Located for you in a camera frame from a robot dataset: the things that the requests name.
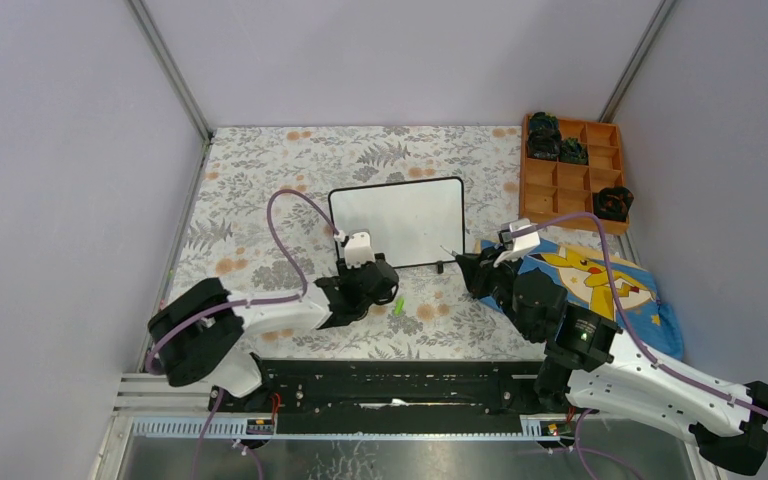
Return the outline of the green marker cap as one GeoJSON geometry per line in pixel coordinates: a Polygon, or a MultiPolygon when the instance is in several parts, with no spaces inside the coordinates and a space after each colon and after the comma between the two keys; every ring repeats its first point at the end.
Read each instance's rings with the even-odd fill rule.
{"type": "Polygon", "coordinates": [[[394,310],[393,310],[393,314],[395,316],[399,316],[403,313],[404,303],[405,303],[405,299],[403,297],[399,297],[396,300],[394,310]]]}

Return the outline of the small black-framed whiteboard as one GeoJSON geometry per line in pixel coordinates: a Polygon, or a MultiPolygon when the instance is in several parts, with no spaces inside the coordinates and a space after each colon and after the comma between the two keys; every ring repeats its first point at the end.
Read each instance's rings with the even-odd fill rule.
{"type": "Polygon", "coordinates": [[[465,187],[457,176],[334,189],[328,207],[342,230],[368,230],[373,251],[395,268],[452,262],[439,245],[465,252],[465,187]]]}

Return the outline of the white marker pen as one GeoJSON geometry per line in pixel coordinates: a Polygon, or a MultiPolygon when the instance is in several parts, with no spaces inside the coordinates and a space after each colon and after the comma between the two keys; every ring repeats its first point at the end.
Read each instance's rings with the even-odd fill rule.
{"type": "Polygon", "coordinates": [[[446,246],[439,245],[439,247],[441,248],[441,250],[444,251],[444,253],[446,253],[447,255],[449,255],[449,256],[451,256],[453,258],[455,258],[458,255],[458,253],[455,250],[450,249],[450,248],[448,248],[446,246]]]}

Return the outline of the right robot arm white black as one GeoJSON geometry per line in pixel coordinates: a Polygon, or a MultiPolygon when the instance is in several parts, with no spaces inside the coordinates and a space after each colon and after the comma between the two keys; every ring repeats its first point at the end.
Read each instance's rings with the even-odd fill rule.
{"type": "Polygon", "coordinates": [[[522,337],[544,344],[533,386],[535,402],[612,413],[648,425],[698,448],[710,463],[733,473],[758,473],[768,454],[768,384],[728,382],[651,349],[643,354],[629,332],[585,306],[568,290],[519,261],[499,261],[487,248],[455,261],[469,294],[487,300],[522,337]]]}

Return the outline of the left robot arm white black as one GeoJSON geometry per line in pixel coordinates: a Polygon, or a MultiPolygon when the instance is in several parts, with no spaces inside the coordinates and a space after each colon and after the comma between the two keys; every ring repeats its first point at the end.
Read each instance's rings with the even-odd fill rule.
{"type": "Polygon", "coordinates": [[[392,302],[398,286],[397,272],[381,254],[356,268],[339,261],[335,276],[299,292],[246,296],[226,289],[217,277],[207,278],[148,322],[153,345],[145,368],[173,388],[205,380],[256,411],[269,401],[271,387],[259,358],[236,350],[241,338],[344,327],[363,319],[372,306],[392,302]]]}

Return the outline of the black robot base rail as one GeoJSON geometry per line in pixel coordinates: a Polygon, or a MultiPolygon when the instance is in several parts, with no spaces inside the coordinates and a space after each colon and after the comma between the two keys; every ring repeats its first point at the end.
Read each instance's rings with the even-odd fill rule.
{"type": "Polygon", "coordinates": [[[261,360],[262,384],[221,413],[263,413],[290,435],[513,434],[524,415],[567,418],[564,376],[538,361],[261,360]]]}

